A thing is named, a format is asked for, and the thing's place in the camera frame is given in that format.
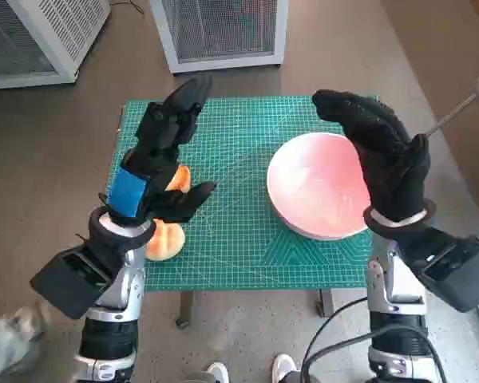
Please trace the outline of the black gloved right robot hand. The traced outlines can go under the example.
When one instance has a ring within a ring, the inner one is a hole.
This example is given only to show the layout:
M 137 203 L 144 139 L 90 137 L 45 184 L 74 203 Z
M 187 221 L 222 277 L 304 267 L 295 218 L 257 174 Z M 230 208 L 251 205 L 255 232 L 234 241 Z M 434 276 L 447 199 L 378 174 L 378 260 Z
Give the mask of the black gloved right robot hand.
M 372 97 L 320 89 L 312 102 L 321 120 L 340 124 L 360 160 L 371 207 L 394 223 L 426 209 L 429 141 L 409 136 L 388 105 Z

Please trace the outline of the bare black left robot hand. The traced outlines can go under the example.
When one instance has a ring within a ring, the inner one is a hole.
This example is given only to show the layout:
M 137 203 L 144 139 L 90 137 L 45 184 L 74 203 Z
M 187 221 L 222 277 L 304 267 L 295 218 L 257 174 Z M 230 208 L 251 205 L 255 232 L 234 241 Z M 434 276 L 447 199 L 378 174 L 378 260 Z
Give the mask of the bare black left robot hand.
M 148 103 L 135 137 L 109 189 L 100 195 L 114 222 L 136 226 L 148 219 L 187 223 L 216 189 L 212 181 L 188 191 L 169 190 L 180 165 L 179 147 L 192 139 L 212 80 L 192 78 L 163 102 Z

